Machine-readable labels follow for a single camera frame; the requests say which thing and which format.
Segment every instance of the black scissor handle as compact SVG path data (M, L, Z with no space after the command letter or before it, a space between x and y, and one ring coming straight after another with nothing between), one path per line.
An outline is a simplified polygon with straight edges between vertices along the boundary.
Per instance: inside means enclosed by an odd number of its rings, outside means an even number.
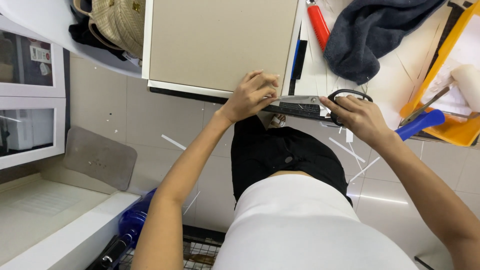
M335 103L336 105L338 105L338 103L335 101L335 97L340 94L340 93L351 93L351 94L355 94L355 95L359 95L359 96L362 96L363 99L367 99L368 101L370 102L373 102L373 99L368 96L367 94L364 94L362 92L359 92L359 91L355 91L355 90L351 90L351 89L340 89L340 90L337 90L335 92L333 92L332 94L330 94L328 96L328 99L331 100L333 103ZM337 126L344 126L342 124L342 122L339 122L338 121L338 115L336 115L335 113L333 112L330 112L330 117L332 118L332 122L334 124L336 124Z

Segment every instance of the glass cabinet door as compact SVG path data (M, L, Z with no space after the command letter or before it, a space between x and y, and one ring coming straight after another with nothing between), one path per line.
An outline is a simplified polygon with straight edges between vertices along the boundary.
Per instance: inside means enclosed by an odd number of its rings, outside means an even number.
M1 15L0 96L65 97L63 49Z
M63 153L64 130L64 98L0 97L0 170Z

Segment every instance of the gray mat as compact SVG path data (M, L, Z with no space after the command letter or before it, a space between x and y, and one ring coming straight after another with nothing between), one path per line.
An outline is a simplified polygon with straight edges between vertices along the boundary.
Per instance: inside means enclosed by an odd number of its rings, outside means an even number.
M130 183L137 151L80 127L68 131L63 164L125 191Z

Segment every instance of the person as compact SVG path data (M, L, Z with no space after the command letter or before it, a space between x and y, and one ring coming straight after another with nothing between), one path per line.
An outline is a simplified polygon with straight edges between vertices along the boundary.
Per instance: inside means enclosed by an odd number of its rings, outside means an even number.
M277 76L248 73L178 158L152 199L132 269L183 269L182 204L219 139L236 123L235 218L213 269L416 270L393 241L359 221L332 150L289 127L263 128L256 114L276 100L271 86L278 87ZM387 127L378 106L353 96L339 97L341 106L320 101L385 159L455 268L480 269L480 221Z

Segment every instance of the blue handle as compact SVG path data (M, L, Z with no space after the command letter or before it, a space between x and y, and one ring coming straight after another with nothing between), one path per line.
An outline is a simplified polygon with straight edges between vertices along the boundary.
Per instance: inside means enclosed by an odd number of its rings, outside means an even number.
M444 122L445 115L441 110L422 112L415 120L395 130L395 132L405 141L424 128L440 125Z

